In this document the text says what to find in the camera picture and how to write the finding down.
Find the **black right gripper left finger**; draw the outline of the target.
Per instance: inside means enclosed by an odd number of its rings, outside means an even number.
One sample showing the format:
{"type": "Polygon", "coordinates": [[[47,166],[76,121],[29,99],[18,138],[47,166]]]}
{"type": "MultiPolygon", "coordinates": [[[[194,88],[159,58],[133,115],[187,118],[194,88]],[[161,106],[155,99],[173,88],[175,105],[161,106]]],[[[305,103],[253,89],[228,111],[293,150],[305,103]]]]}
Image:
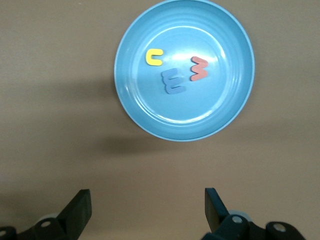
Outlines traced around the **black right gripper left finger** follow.
{"type": "Polygon", "coordinates": [[[47,217],[18,233],[12,226],[0,228],[2,240],[77,240],[92,216],[91,192],[80,190],[57,217],[47,217]]]}

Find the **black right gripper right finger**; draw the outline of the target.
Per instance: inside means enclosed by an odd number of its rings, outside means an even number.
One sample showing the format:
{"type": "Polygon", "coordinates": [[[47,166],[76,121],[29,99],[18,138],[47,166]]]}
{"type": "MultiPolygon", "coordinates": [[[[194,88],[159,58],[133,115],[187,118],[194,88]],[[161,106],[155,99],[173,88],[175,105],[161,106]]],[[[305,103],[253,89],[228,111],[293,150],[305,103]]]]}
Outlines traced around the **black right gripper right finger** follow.
{"type": "Polygon", "coordinates": [[[304,240],[305,237],[291,224],[271,221],[259,227],[239,212],[230,213],[218,192],[206,188],[205,216],[211,232],[204,240],[304,240]]]}

